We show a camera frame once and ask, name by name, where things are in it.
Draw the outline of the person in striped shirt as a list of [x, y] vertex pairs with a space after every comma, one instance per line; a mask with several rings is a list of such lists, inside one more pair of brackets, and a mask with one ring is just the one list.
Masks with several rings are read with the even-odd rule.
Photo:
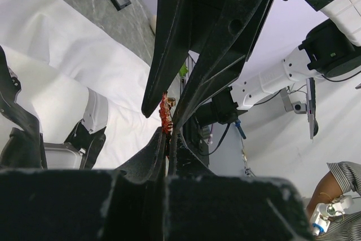
[[[330, 203], [350, 191], [360, 194], [360, 164], [341, 161], [327, 164], [329, 172], [319, 181], [306, 207], [308, 218], [317, 204]], [[360, 240], [360, 212], [338, 216], [331, 221], [326, 233], [315, 240]]]

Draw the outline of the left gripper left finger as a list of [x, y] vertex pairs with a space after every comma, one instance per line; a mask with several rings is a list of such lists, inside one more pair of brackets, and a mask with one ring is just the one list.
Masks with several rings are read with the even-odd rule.
[[165, 141], [113, 170], [1, 170], [1, 239], [163, 240]]

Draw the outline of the grey monitor screen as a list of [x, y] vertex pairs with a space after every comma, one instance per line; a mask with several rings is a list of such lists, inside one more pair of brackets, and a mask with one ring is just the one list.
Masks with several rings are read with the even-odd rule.
[[315, 80], [313, 77], [310, 77], [306, 80], [306, 87], [307, 120], [309, 123], [310, 139], [313, 140], [319, 131], [319, 125], [316, 120]]

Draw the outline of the white eggplant toy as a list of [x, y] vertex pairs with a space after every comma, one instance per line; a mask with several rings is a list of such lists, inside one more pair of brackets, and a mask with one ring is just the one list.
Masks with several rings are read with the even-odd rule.
[[[152, 15], [149, 20], [149, 25], [154, 34], [156, 34], [156, 19], [157, 19], [157, 16]], [[187, 66], [183, 63], [183, 65], [181, 66], [181, 68], [179, 70], [179, 76], [184, 77], [187, 74], [187, 72], [188, 72]]]

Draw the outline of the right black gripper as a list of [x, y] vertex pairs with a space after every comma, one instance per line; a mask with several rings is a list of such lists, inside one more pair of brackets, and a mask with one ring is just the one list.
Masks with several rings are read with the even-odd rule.
[[173, 115], [183, 125], [202, 103], [239, 78], [274, 0], [157, 0], [156, 36], [142, 102], [150, 117], [187, 53], [199, 55]]

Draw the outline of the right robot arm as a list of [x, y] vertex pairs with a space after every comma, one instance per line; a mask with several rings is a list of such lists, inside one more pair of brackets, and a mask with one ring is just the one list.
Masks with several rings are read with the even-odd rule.
[[[188, 52], [199, 54], [180, 96], [174, 124], [237, 80], [250, 58], [274, 0], [157, 0], [155, 49], [142, 113], [150, 117]], [[334, 0], [305, 0], [320, 10]]]

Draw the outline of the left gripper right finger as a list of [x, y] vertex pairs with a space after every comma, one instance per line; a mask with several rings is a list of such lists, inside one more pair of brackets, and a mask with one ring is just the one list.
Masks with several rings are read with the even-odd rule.
[[312, 234], [291, 182], [217, 176], [175, 133], [166, 178], [166, 239], [312, 240]]

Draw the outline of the white printed t-shirt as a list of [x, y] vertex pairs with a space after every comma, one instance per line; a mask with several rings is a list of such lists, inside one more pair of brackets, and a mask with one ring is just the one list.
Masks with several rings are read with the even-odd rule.
[[89, 91], [106, 98], [98, 169], [129, 160], [161, 125], [158, 113], [140, 110], [149, 65], [63, 0], [1, 0], [1, 46], [22, 84], [18, 102], [48, 143], [80, 126]]

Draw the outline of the small grey webcam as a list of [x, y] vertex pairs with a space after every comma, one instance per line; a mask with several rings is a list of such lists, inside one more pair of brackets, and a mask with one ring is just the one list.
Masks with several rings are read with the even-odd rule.
[[294, 112], [295, 114], [299, 115], [307, 114], [306, 103], [301, 103], [300, 101], [291, 102], [286, 88], [281, 89], [280, 96], [286, 112]]

